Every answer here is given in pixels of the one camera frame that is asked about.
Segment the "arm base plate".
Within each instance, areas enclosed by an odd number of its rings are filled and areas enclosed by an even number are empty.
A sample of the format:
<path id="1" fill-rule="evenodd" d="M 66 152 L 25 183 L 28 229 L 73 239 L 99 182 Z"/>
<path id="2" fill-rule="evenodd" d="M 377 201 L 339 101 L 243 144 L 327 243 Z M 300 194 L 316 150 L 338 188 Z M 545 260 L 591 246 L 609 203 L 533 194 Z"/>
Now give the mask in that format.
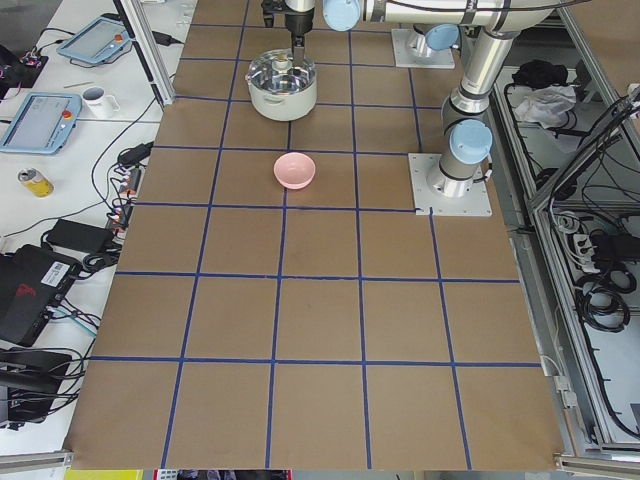
<path id="1" fill-rule="evenodd" d="M 455 25 L 427 29 L 392 29 L 395 66 L 403 68 L 454 69 L 452 47 L 459 37 Z"/>
<path id="2" fill-rule="evenodd" d="M 464 180 L 447 177 L 440 154 L 408 155 L 414 210 L 417 215 L 490 217 L 492 208 L 480 164 Z"/>

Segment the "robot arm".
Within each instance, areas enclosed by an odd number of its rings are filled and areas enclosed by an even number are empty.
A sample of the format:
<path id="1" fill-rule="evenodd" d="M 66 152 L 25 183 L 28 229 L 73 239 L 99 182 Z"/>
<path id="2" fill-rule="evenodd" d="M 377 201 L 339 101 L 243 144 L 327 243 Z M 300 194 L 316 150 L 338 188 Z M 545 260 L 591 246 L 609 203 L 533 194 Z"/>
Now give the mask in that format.
<path id="1" fill-rule="evenodd" d="M 555 1 L 325 1 L 322 13 L 336 31 L 350 30 L 360 21 L 480 28 L 460 83 L 443 104 L 448 146 L 427 174 L 435 193 L 460 198 L 491 149 L 491 131 L 480 117 L 515 38 L 558 7 Z"/>
<path id="2" fill-rule="evenodd" d="M 302 67 L 305 56 L 305 36 L 313 28 L 314 0 L 286 0 L 285 27 L 291 36 L 293 66 Z"/>

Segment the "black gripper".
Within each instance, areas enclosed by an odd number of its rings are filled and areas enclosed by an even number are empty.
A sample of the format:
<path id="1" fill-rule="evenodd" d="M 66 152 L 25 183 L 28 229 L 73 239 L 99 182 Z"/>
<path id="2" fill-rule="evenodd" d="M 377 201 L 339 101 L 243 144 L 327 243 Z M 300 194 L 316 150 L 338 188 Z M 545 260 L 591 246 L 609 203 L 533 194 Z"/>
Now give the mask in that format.
<path id="1" fill-rule="evenodd" d="M 285 27 L 291 34 L 292 62 L 295 68 L 304 66 L 305 35 L 313 28 L 313 11 L 285 13 Z"/>

